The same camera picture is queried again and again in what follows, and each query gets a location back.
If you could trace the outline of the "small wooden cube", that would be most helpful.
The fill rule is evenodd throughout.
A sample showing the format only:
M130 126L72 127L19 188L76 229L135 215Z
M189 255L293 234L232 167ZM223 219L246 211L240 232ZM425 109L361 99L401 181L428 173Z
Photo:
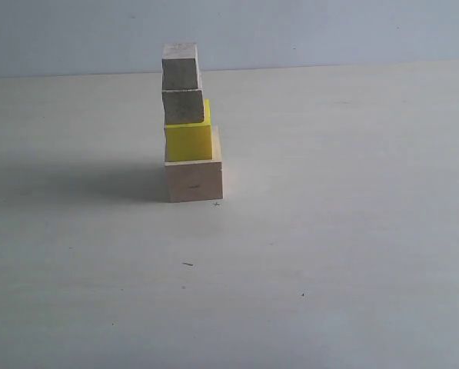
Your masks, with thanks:
M164 90L201 87L198 47L195 42L165 44L161 65Z

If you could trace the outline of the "large wooden cube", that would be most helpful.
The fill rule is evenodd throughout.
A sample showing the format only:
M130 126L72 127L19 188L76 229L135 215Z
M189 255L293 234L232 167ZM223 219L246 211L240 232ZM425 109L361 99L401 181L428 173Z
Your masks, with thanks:
M217 126L212 128L212 159L168 161L165 150L165 174L171 203L220 200L223 192L221 140Z

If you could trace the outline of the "yellow cube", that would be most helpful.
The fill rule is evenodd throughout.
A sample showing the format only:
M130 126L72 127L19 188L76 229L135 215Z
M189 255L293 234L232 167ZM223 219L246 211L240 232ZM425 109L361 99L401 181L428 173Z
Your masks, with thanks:
M210 100L204 100L202 122L165 125L166 161L200 161L212 159L212 124Z

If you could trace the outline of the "medium wooden cube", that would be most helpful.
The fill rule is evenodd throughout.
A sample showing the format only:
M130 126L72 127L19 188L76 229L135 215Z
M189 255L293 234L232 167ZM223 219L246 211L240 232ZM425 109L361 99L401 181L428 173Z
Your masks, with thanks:
M205 119L203 91L163 90L162 101L167 125L200 123Z

